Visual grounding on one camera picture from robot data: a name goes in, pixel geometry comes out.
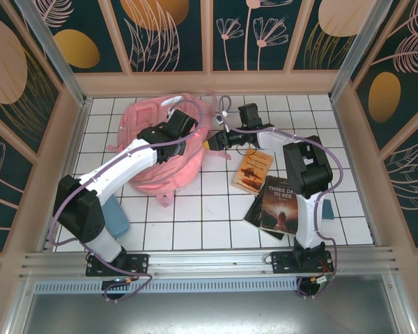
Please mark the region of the black book with antler print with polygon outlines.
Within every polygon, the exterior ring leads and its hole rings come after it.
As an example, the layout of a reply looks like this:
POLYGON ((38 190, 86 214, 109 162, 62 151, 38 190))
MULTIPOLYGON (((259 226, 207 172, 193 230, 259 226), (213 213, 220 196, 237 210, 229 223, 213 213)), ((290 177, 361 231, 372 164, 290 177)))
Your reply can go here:
POLYGON ((262 201, 263 201, 262 197, 257 196, 255 198, 253 204, 251 205, 251 207, 247 211, 243 220, 252 224, 255 228, 258 228, 261 232, 264 232, 264 233, 274 237, 275 239, 282 240, 283 237, 284 237, 284 235, 282 233, 267 231, 267 230, 264 230, 261 227, 261 205, 262 205, 262 201))

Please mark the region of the aluminium frame post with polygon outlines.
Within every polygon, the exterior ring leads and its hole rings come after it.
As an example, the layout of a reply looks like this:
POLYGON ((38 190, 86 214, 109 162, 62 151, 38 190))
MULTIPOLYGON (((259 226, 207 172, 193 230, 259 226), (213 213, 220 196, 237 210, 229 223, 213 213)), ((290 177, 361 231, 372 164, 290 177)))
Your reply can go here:
POLYGON ((386 17, 390 17, 389 11, 393 2, 394 0, 376 0, 372 5, 328 92, 332 105, 340 98, 352 73, 364 57, 366 50, 376 36, 378 29, 382 26, 383 21, 386 17))
POLYGON ((62 78, 66 88, 70 91, 75 101, 81 106, 90 102, 90 99, 87 98, 75 79, 74 73, 63 57, 61 50, 58 48, 51 31, 39 15, 36 5, 32 0, 15 0, 15 3, 22 16, 27 19, 29 26, 36 35, 39 43, 44 47, 57 73, 62 78))

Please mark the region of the pink backpack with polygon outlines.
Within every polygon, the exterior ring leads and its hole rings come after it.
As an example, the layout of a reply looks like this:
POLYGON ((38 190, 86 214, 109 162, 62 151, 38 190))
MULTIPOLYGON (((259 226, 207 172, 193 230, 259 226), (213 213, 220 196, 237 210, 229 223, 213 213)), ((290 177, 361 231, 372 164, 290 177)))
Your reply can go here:
POLYGON ((189 93, 141 100, 129 105, 123 114, 118 128, 117 145, 108 145, 113 152, 122 152, 136 138, 136 135, 150 126, 166 122, 168 110, 178 101, 192 100, 178 105, 178 110, 199 119, 198 108, 203 109, 203 122, 200 130, 186 141, 183 155, 176 155, 162 164, 155 164, 131 178, 130 186, 145 196, 155 196, 163 207, 171 204, 173 192, 187 186, 198 174, 207 150, 203 142, 210 136, 212 120, 215 118, 217 98, 212 91, 207 91, 207 100, 202 100, 189 93))

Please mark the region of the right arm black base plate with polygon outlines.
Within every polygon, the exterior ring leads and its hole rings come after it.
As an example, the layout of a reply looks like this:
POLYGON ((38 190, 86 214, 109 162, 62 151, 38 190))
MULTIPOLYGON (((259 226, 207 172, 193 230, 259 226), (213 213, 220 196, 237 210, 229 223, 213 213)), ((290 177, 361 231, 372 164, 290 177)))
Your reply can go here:
POLYGON ((296 261, 292 251, 272 252, 271 265, 273 273, 282 274, 322 274, 334 271, 331 253, 327 250, 301 263, 296 261))

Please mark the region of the dark red sunset cover book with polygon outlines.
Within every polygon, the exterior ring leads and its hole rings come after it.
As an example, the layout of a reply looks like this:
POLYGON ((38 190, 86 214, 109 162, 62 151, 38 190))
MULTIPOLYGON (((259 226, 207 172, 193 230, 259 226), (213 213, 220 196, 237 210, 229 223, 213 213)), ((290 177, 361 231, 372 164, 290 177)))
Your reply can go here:
POLYGON ((297 227, 296 194, 287 179, 268 175, 263 186, 260 228, 281 235, 296 234, 297 227))

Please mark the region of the blue pencil case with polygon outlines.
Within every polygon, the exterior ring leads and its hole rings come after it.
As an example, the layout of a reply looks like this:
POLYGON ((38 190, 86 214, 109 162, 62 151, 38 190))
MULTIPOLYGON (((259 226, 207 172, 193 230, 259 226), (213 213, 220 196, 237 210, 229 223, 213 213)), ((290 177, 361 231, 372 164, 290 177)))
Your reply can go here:
POLYGON ((102 206, 102 213, 105 226, 113 238, 119 239, 129 232, 129 219, 116 197, 111 196, 106 201, 102 206))

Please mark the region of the aluminium mounting rail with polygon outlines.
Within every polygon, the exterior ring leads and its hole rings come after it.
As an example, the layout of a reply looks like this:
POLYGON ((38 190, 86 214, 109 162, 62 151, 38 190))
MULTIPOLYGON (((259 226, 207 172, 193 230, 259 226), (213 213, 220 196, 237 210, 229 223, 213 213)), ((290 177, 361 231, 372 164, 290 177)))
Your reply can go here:
MULTIPOLYGON (((270 249, 151 251, 148 273, 154 278, 255 278, 271 276, 270 249)), ((372 275, 398 272, 392 249, 375 246, 337 248, 336 273, 372 275)), ((85 278, 85 252, 43 252, 24 256, 18 277, 32 280, 85 278)))

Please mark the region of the orange paperback book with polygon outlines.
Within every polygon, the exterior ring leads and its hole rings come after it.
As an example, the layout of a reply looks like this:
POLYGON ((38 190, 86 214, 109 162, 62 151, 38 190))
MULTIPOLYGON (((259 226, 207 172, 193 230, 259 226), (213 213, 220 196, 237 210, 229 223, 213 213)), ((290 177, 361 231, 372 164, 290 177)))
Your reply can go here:
POLYGON ((249 148, 234 175, 231 185, 252 195, 257 195, 267 177, 273 158, 260 150, 249 148))

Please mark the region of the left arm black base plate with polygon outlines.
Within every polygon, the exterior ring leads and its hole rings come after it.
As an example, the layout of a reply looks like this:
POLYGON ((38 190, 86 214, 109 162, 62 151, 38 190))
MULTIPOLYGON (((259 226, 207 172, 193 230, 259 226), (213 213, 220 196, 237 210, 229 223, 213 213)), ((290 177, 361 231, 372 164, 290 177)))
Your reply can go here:
MULTIPOLYGON (((124 276, 124 273, 110 269, 94 255, 88 255, 86 261, 85 275, 87 277, 124 276)), ((148 262, 149 258, 147 254, 130 255, 121 253, 110 265, 123 271, 129 271, 130 273, 147 273, 148 262)))

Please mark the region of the small green circuit board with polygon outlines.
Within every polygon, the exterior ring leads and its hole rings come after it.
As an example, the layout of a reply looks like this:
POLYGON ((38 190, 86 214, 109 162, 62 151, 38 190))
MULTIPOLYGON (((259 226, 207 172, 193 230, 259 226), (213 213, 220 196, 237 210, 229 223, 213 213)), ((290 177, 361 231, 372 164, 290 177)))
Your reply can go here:
POLYGON ((322 276, 316 277, 314 282, 319 286, 319 289, 325 289, 330 281, 333 279, 333 275, 331 273, 324 274, 322 276))

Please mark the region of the grey metal sheet panel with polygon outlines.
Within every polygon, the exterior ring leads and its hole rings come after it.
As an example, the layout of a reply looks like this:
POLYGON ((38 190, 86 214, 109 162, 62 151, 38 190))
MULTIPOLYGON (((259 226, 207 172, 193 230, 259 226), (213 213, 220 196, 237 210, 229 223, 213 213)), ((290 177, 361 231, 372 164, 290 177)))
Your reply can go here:
POLYGON ((342 276, 320 296, 292 291, 98 294, 20 290, 0 334, 418 334, 397 275, 342 276))

